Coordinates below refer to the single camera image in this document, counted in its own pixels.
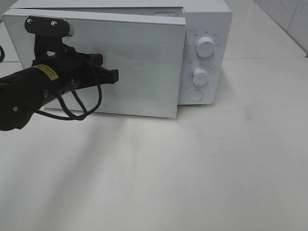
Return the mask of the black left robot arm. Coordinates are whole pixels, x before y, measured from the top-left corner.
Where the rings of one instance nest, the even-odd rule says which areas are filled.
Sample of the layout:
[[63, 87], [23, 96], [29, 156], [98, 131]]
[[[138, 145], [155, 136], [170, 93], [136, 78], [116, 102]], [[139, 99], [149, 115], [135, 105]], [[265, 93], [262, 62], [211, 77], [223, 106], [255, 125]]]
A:
[[[64, 44], [70, 32], [65, 19], [28, 16], [24, 26], [35, 36], [35, 59], [0, 79], [0, 129], [22, 129], [33, 114], [81, 121], [94, 113], [103, 101], [101, 85], [118, 82], [118, 70], [103, 68], [99, 53], [79, 53]], [[98, 102], [87, 110], [76, 90], [90, 87], [97, 87]]]

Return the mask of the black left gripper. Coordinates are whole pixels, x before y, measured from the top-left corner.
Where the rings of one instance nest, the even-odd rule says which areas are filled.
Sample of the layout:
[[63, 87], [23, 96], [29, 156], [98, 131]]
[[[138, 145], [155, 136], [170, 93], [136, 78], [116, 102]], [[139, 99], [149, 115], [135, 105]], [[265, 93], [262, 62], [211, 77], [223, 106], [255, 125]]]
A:
[[79, 53], [63, 43], [72, 37], [74, 28], [63, 18], [28, 16], [25, 29], [34, 34], [35, 59], [31, 65], [31, 90], [41, 94], [66, 94], [119, 81], [118, 69], [102, 68], [103, 56]]

